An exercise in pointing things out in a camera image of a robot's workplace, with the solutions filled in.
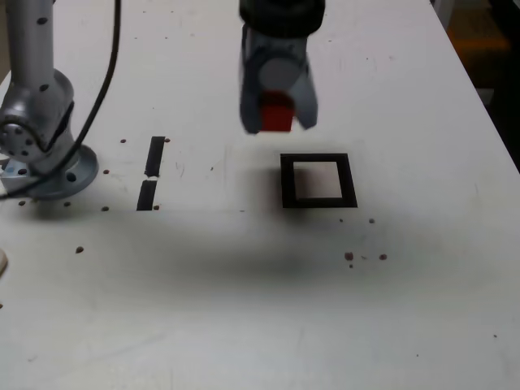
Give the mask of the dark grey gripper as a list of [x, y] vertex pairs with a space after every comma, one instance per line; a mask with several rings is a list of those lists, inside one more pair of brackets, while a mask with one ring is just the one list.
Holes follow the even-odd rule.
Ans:
[[[307, 42], [308, 37], [269, 37], [250, 27], [242, 28], [240, 120], [248, 134], [258, 134], [261, 128], [290, 130], [294, 121], [304, 129], [316, 125], [318, 99]], [[274, 57], [259, 73], [247, 65], [258, 56]]]

